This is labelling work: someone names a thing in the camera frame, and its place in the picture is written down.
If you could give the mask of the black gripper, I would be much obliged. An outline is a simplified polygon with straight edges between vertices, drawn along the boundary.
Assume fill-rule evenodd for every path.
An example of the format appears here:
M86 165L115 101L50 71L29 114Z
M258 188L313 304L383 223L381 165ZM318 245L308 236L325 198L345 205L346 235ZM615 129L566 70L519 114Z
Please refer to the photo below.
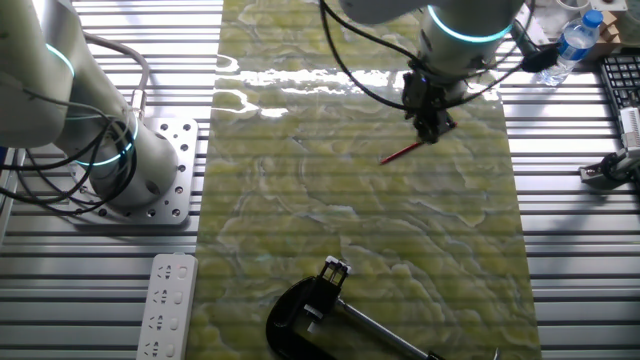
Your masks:
M425 72L407 72L403 81L401 101L405 107L405 118L412 120L418 142L438 141L454 129L454 121L448 112L436 109L438 102L444 99L444 90L433 86Z

